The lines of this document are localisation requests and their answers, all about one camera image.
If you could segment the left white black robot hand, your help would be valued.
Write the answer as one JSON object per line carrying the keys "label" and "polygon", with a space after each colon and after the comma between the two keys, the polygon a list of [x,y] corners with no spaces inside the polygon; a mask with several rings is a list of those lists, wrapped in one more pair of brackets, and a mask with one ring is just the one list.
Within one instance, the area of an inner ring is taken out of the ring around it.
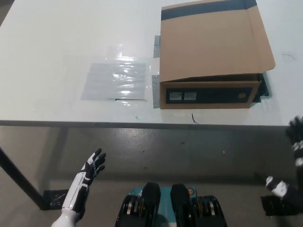
{"label": "left white black robot hand", "polygon": [[99,148],[88,158],[74,177],[63,202],[63,209],[73,210],[77,214],[84,210],[89,188],[94,178],[105,168],[105,157],[106,153],[103,153],[102,149]]}

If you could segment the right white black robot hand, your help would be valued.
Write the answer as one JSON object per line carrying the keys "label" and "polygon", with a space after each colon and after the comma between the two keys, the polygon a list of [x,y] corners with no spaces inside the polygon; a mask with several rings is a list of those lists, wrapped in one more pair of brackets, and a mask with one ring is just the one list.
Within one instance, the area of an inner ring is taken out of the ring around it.
{"label": "right white black robot hand", "polygon": [[272,176],[266,178],[266,187],[276,197],[287,201],[294,206],[303,205],[303,119],[295,117],[289,122],[286,135],[291,142],[291,150],[294,155],[294,165],[297,179],[297,187],[293,187],[283,180],[277,180]]}

